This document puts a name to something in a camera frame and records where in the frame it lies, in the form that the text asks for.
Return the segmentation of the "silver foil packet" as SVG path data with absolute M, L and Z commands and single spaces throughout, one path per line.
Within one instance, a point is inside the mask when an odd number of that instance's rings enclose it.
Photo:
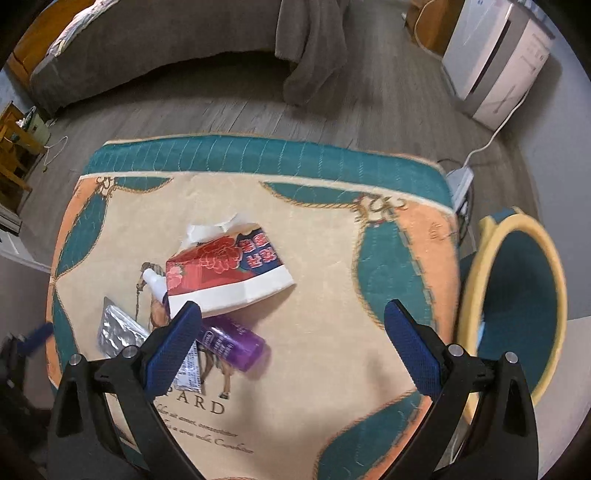
M 97 333 L 98 348 L 107 358 L 116 357 L 128 346 L 140 347 L 148 331 L 108 297 L 103 307 Z

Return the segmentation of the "purple spray bottle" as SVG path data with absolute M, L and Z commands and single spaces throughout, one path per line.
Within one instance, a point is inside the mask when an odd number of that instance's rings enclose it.
M 165 277 L 147 267 L 141 274 L 139 289 L 144 285 L 150 288 L 154 301 L 159 304 L 159 307 L 151 307 L 150 322 L 154 327 L 165 326 L 171 319 Z M 201 321 L 197 343 L 242 372 L 256 364 L 266 347 L 262 337 L 224 315 Z

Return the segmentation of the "red white tissue box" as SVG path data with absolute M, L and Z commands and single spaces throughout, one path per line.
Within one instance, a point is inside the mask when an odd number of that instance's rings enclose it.
M 179 251 L 166 261 L 169 311 L 187 302 L 204 317 L 229 313 L 296 285 L 263 227 L 242 214 L 190 224 Z

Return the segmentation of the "yellow teal trash bin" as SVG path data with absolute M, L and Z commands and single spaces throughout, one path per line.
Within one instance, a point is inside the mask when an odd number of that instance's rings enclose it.
M 566 335 L 567 285 L 542 224 L 517 207 L 483 218 L 477 250 L 460 260 L 454 341 L 473 356 L 515 353 L 532 401 L 549 386 Z

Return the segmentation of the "small white printed packet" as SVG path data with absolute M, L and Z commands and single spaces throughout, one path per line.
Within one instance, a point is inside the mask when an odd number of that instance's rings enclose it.
M 175 378 L 173 386 L 176 390 L 201 392 L 200 358 L 197 342 L 193 342 L 188 350 Z

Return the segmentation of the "wooden chair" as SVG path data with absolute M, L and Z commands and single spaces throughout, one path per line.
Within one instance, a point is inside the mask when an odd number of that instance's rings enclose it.
M 1 113 L 0 176 L 1 205 L 18 213 L 33 188 L 28 183 L 44 147 L 19 124 L 25 115 L 13 102 Z

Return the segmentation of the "patterned teal orange cushion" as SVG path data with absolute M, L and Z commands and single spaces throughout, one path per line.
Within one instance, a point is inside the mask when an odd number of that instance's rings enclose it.
M 47 318 L 48 376 L 101 357 L 108 297 L 149 321 L 141 267 L 163 266 L 190 224 L 259 223 L 295 285 L 235 314 L 266 340 L 249 372 L 200 359 L 200 393 L 155 406 L 209 479 L 376 479 L 430 408 L 384 331 L 399 299 L 453 336 L 457 223 L 441 169 L 315 143 L 229 135 L 112 141 L 90 158 L 63 217 Z

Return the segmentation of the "white power strip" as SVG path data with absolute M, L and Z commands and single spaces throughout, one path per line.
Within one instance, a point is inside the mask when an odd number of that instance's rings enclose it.
M 452 194 L 452 204 L 455 213 L 458 213 L 472 186 L 474 179 L 473 170 L 469 166 L 462 166 L 461 168 L 450 171 L 446 174 L 446 180 L 450 187 Z

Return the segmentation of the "wooden headboard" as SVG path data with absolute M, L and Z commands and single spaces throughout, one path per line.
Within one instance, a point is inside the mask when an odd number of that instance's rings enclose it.
M 91 0 L 58 0 L 47 6 L 21 37 L 6 62 L 20 85 L 30 90 L 30 77 L 74 16 L 93 4 Z

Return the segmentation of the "light blue quilt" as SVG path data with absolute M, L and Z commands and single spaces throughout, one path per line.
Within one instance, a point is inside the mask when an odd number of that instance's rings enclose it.
M 46 51 L 47 56 L 59 56 L 86 27 L 105 13 L 118 0 L 96 0 L 89 7 L 78 12 Z

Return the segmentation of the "white air purifier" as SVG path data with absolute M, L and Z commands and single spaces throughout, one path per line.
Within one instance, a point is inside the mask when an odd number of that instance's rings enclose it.
M 442 66 L 457 107 L 494 131 L 537 79 L 554 35 L 524 1 L 466 1 Z

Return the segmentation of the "wooden side cabinet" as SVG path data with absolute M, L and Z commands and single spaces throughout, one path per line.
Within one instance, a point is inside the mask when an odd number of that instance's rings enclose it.
M 442 58 L 458 22 L 464 0 L 413 0 L 405 26 L 411 40 L 423 51 Z

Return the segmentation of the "bed with brown cover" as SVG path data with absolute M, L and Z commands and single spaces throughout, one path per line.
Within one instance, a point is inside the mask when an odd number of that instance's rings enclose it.
M 30 77 L 55 114 L 161 66 L 228 52 L 270 51 L 293 64 L 283 100 L 301 106 L 346 64 L 346 1 L 118 1 Z

